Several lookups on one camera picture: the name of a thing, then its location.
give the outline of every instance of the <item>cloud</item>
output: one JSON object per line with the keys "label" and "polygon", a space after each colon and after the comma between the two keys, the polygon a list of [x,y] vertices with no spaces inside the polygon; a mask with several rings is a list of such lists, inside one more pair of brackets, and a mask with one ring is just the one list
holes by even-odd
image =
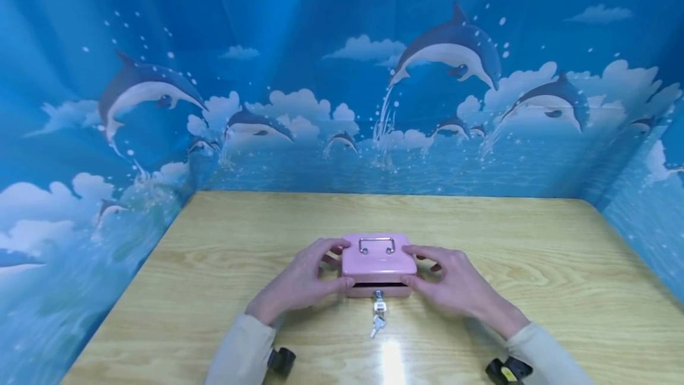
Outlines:
{"label": "cloud", "polygon": [[456,115],[464,122],[468,123],[470,127],[475,127],[480,124],[488,124],[494,117],[492,111],[480,111],[480,101],[476,96],[468,96],[458,105]]}
{"label": "cloud", "polygon": [[[291,125],[297,122],[299,125],[303,125],[301,120],[297,120],[298,116],[300,116],[309,121],[311,125],[318,127],[319,134],[324,139],[328,139],[339,132],[346,131],[350,136],[354,136],[359,132],[359,125],[354,120],[354,111],[346,103],[337,106],[331,114],[332,107],[330,102],[325,99],[317,100],[314,93],[309,89],[300,89],[289,94],[285,94],[282,91],[272,91],[269,101],[267,105],[260,105],[258,103],[248,105],[249,110],[260,115],[278,119],[292,132],[296,132],[297,128],[293,128]],[[280,119],[283,116],[287,117],[286,121]]]}
{"label": "cloud", "polygon": [[74,224],[68,220],[20,220],[9,232],[0,232],[0,248],[40,256],[42,247],[47,242],[72,241],[77,238],[73,227]]}
{"label": "cloud", "polygon": [[28,132],[23,137],[47,134],[64,128],[95,127],[100,123],[97,101],[94,100],[67,101],[57,107],[44,103],[42,110],[48,115],[47,123],[43,128]]}
{"label": "cloud", "polygon": [[295,141],[315,141],[321,132],[316,125],[311,124],[308,119],[302,116],[297,116],[292,120],[288,116],[280,116],[278,120],[292,132]]}
{"label": "cloud", "polygon": [[228,119],[240,110],[240,96],[235,91],[231,91],[228,97],[212,96],[204,106],[207,110],[202,111],[202,117],[206,123],[198,116],[189,115],[186,127],[190,134],[215,138],[224,132]]}
{"label": "cloud", "polygon": [[259,53],[254,48],[243,48],[242,46],[231,46],[228,52],[223,53],[219,58],[228,58],[229,60],[253,60],[259,56]]}
{"label": "cloud", "polygon": [[590,114],[587,127],[600,127],[604,130],[615,130],[627,119],[625,107],[622,102],[615,100],[604,102],[606,96],[589,97]]}
{"label": "cloud", "polygon": [[672,176],[672,173],[665,168],[665,161],[663,142],[658,140],[645,156],[644,165],[647,166],[649,172],[651,172],[647,177],[647,183],[652,184],[654,182],[665,181],[665,179]]}
{"label": "cloud", "polygon": [[618,102],[627,119],[638,119],[665,113],[681,97],[678,83],[658,91],[663,82],[656,79],[657,74],[658,67],[630,69],[625,60],[616,60],[606,66],[602,75],[568,71],[568,79],[587,97],[603,96],[600,107],[615,107]]}
{"label": "cloud", "polygon": [[[469,96],[459,105],[458,115],[468,123],[488,123],[493,116],[505,113],[524,93],[540,85],[553,82],[558,66],[550,61],[539,70],[514,71],[501,79],[499,91],[490,89],[484,96],[484,107],[479,111],[477,97]],[[657,80],[657,67],[630,69],[625,60],[611,62],[600,75],[589,71],[567,71],[568,80],[587,97],[590,107],[588,127],[614,129],[631,119],[661,115],[672,108],[682,96],[679,83],[663,89]],[[534,109],[528,115],[539,115]]]}
{"label": "cloud", "polygon": [[390,39],[371,42],[366,34],[347,39],[345,46],[323,58],[348,58],[357,61],[375,61],[377,65],[394,67],[406,49],[405,44]]}
{"label": "cloud", "polygon": [[[382,147],[386,151],[413,149],[427,150],[433,142],[435,142],[435,139],[426,136],[426,134],[419,130],[406,130],[406,132],[395,130],[384,136],[381,141]],[[359,145],[368,148],[374,143],[375,141],[373,140],[364,140],[359,143]]]}
{"label": "cloud", "polygon": [[632,11],[627,8],[606,8],[605,5],[588,7],[584,12],[567,18],[565,21],[581,22],[585,24],[609,24],[613,21],[626,20],[633,17]]}
{"label": "cloud", "polygon": [[32,183],[14,183],[0,192],[0,229],[13,226],[21,219],[90,223],[99,211],[100,202],[111,200],[113,192],[113,184],[89,173],[77,174],[71,188],[62,182],[50,183],[48,190]]}
{"label": "cloud", "polygon": [[188,178],[189,164],[172,162],[161,166],[159,171],[152,173],[153,181],[172,186],[180,186]]}

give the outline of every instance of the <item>fabric wall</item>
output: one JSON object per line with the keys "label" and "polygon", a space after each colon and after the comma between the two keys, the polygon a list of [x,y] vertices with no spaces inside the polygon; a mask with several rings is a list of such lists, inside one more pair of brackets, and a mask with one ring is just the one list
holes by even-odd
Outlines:
{"label": "fabric wall", "polygon": [[667,128],[648,136],[597,207],[684,301],[684,107],[678,109]]}
{"label": "fabric wall", "polygon": [[579,197],[684,300],[682,1],[0,0],[0,383],[199,188]]}

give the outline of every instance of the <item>sleeve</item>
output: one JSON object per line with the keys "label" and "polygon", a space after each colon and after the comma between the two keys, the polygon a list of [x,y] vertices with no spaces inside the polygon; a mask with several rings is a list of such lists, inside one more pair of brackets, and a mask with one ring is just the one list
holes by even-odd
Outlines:
{"label": "sleeve", "polygon": [[224,336],[204,385],[261,385],[276,330],[241,314]]}
{"label": "sleeve", "polygon": [[588,375],[552,335],[539,324],[530,323],[518,331],[506,348],[511,356],[529,364],[528,385],[593,385]]}

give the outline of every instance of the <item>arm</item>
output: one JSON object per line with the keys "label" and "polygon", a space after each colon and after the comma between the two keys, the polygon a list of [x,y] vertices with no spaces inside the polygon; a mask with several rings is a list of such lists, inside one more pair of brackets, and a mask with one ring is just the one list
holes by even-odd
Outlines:
{"label": "arm", "polygon": [[204,385],[260,385],[268,370],[276,329],[289,310],[311,307],[327,295],[353,286],[350,278],[321,281],[321,262],[338,266],[328,252],[341,254],[351,243],[338,238],[320,238],[295,256],[247,305],[219,344]]}
{"label": "arm", "polygon": [[240,314],[219,344],[204,385],[260,385],[275,338],[274,328]]}
{"label": "arm", "polygon": [[509,301],[501,298],[492,304],[482,322],[505,340],[511,356],[532,366],[534,371],[525,379],[525,384],[593,385],[563,346]]}

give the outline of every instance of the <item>black clip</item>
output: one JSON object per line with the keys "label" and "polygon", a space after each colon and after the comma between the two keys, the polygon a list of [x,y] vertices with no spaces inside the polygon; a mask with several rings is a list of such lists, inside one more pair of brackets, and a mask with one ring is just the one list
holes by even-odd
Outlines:
{"label": "black clip", "polygon": [[287,377],[295,364],[297,355],[287,348],[280,348],[278,352],[275,349],[271,350],[271,355],[268,357],[268,366],[275,374]]}
{"label": "black clip", "polygon": [[532,367],[520,359],[508,357],[505,362],[495,358],[484,370],[495,385],[523,385],[523,379],[532,375]]}

